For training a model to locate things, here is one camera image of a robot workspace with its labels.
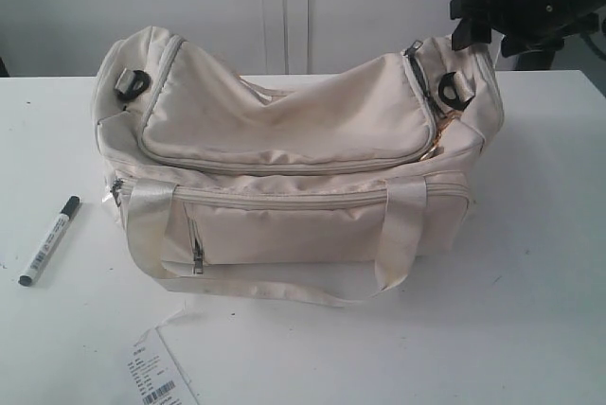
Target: table surface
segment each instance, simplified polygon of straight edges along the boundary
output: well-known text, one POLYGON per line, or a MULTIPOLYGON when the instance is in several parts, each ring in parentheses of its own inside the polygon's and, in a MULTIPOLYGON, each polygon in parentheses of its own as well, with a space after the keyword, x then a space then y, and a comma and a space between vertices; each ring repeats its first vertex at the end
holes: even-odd
POLYGON ((187 301, 200 318, 162 334, 201 404, 603 404, 606 100, 580 72, 498 79, 507 121, 453 251, 346 309, 165 291, 100 204, 93 80, 0 79, 0 401, 131 403, 120 357, 187 301), (20 287, 71 194, 79 214, 20 287))

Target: bag handle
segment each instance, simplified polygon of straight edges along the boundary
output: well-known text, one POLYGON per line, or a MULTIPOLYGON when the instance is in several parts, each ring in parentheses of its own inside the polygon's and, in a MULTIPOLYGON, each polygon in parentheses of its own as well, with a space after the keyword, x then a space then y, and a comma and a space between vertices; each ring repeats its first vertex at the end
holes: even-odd
MULTIPOLYGON (((375 256, 378 290, 370 297, 397 287, 408 275, 417 254, 427 204, 423 177, 390 179, 386 184, 385 217, 375 256)), ((167 270, 162 265, 161 254, 175 187, 171 183, 138 180, 126 220, 126 236, 134 263, 167 290, 286 299, 336 307, 361 302, 333 296, 316 287, 286 282, 180 276, 167 270)))

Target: cream duffel bag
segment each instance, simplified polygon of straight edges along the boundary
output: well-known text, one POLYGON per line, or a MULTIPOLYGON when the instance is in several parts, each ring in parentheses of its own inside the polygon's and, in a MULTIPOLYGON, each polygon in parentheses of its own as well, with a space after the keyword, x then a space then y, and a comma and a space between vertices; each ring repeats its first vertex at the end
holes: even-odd
POLYGON ((350 301, 212 265, 374 261, 377 292, 448 249, 466 174, 503 122, 483 45, 415 42, 291 89, 235 75, 158 27, 117 42, 93 113, 129 250, 170 291, 350 301))

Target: black marker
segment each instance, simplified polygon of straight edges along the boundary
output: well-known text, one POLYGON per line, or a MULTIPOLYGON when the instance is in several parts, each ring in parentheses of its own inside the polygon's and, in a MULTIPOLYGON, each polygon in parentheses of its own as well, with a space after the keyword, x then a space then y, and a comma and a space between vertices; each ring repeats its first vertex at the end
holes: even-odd
POLYGON ((63 232, 67 229, 67 223, 71 220, 78 206, 80 206, 80 199, 75 195, 70 197, 59 216, 53 221, 48 233, 46 233, 45 240, 40 244, 26 270, 19 276, 21 285, 29 287, 34 283, 36 277, 40 274, 43 263, 50 256, 63 232))

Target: bag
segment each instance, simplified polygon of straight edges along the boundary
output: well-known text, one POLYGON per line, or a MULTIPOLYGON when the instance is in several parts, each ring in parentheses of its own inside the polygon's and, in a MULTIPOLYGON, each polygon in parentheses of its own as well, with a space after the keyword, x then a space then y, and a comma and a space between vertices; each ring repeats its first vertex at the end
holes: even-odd
POLYGON ((416 255, 451 246, 466 174, 503 123, 483 45, 428 39, 273 90, 158 27, 112 47, 93 112, 143 272, 170 291, 334 306, 348 300, 206 266, 374 261, 377 292, 391 289, 416 255))

